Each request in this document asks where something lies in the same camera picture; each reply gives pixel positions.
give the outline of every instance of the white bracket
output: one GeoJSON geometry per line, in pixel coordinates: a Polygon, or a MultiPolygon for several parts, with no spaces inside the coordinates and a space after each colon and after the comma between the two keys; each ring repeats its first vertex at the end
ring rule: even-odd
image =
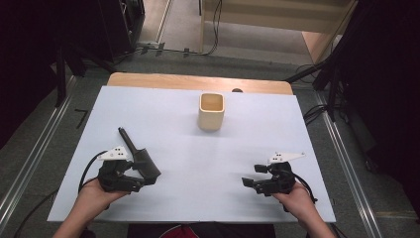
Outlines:
{"type": "Polygon", "coordinates": [[[284,163],[294,159],[305,157],[305,153],[278,153],[268,159],[269,164],[284,163]]]}
{"type": "Polygon", "coordinates": [[[128,158],[129,156],[126,148],[124,148],[123,146],[119,146],[98,156],[97,159],[101,161],[118,161],[127,160],[128,158]]]}

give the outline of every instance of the hand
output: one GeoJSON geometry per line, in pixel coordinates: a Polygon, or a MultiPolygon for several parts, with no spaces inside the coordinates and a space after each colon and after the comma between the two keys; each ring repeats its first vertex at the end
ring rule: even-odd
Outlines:
{"type": "Polygon", "coordinates": [[[79,237],[91,220],[113,201],[127,194],[126,191],[104,191],[97,178],[89,181],[80,191],[70,213],[54,237],[79,237]]]}
{"type": "Polygon", "coordinates": [[[305,186],[296,182],[289,194],[272,194],[287,210],[297,218],[299,224],[310,237],[335,237],[327,224],[322,220],[305,186]]]}

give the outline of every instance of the table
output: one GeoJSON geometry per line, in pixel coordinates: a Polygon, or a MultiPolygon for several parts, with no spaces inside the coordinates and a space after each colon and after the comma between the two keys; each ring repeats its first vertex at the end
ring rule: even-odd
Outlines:
{"type": "MultiPolygon", "coordinates": [[[[202,52],[204,22],[213,21],[219,0],[201,1],[202,52]]],[[[344,33],[357,3],[357,0],[224,0],[220,22],[302,31],[316,63],[337,35],[344,33]]]]}
{"type": "MultiPolygon", "coordinates": [[[[311,185],[319,198],[316,205],[321,216],[327,222],[334,222],[334,212],[297,100],[290,93],[288,83],[276,81],[112,74],[98,95],[49,221],[62,221],[66,217],[90,158],[104,149],[124,145],[117,130],[122,126],[138,149],[148,149],[161,176],[156,184],[114,202],[96,220],[295,221],[274,198],[257,195],[242,185],[242,177],[270,178],[270,175],[256,174],[254,165],[266,164],[275,150],[284,150],[305,152],[304,159],[290,162],[292,169],[311,185]],[[216,85],[226,98],[224,122],[217,132],[203,132],[196,125],[198,98],[203,91],[215,91],[216,85]],[[230,92],[232,87],[242,88],[246,93],[230,92]],[[286,94],[254,93],[272,91],[274,87],[286,94]]],[[[101,163],[93,163],[87,178],[95,177],[100,167],[101,163]]],[[[139,176],[133,171],[127,171],[126,175],[139,176]]]]}

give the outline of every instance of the beige container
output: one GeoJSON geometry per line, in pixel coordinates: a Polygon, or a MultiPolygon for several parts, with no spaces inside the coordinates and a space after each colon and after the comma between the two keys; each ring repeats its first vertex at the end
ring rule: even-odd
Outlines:
{"type": "Polygon", "coordinates": [[[225,98],[218,93],[200,95],[198,127],[206,131],[216,131],[222,126],[225,115],[225,98]]]}

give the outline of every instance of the black fabric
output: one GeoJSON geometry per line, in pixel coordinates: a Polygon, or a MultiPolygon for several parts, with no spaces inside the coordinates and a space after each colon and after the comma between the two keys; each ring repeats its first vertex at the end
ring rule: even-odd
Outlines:
{"type": "MultiPolygon", "coordinates": [[[[176,223],[130,224],[127,238],[158,238],[176,223]]],[[[275,238],[272,224],[225,224],[219,222],[199,222],[189,224],[200,238],[275,238]]]]}

